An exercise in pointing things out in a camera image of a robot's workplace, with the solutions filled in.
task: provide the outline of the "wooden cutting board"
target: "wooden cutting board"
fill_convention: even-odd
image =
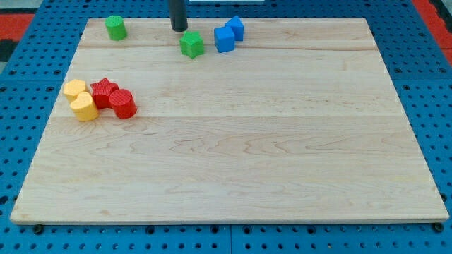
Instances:
[[[439,222],[448,213],[362,18],[245,19],[219,54],[180,54],[168,20],[89,20],[66,81],[104,77],[138,113],[78,122],[56,100],[17,224]]]

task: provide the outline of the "red star block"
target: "red star block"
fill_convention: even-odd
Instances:
[[[136,105],[132,94],[125,89],[119,89],[110,96],[110,104],[116,116],[120,119],[127,119],[136,113]]]
[[[112,92],[119,89],[118,84],[111,83],[107,78],[103,78],[97,83],[91,84],[93,89],[93,99],[94,103],[98,109],[112,108],[110,105],[110,95]]]

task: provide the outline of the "red surface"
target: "red surface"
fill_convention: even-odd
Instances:
[[[132,94],[125,89],[114,91],[110,95],[110,104],[116,116],[120,119],[127,119],[136,113],[136,105]]]
[[[439,47],[443,50],[449,64],[452,64],[452,34],[446,29],[446,24],[429,0],[412,0],[417,11],[429,28]]]
[[[119,89],[118,84],[110,82],[107,78],[103,78],[97,83],[91,84],[93,89],[93,100],[98,109],[111,108],[110,95]]]
[[[35,14],[0,14],[0,39],[20,41]]]

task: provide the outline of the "black cylinder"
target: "black cylinder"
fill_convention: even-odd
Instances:
[[[168,0],[169,19],[171,27],[176,32],[183,32],[188,28],[186,21],[185,0]]]

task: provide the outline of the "green block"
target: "green block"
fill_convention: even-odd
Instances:
[[[204,41],[199,32],[184,32],[184,36],[179,40],[181,53],[191,59],[204,54]]]
[[[122,40],[127,37],[124,20],[121,16],[113,15],[105,20],[105,26],[111,40]]]

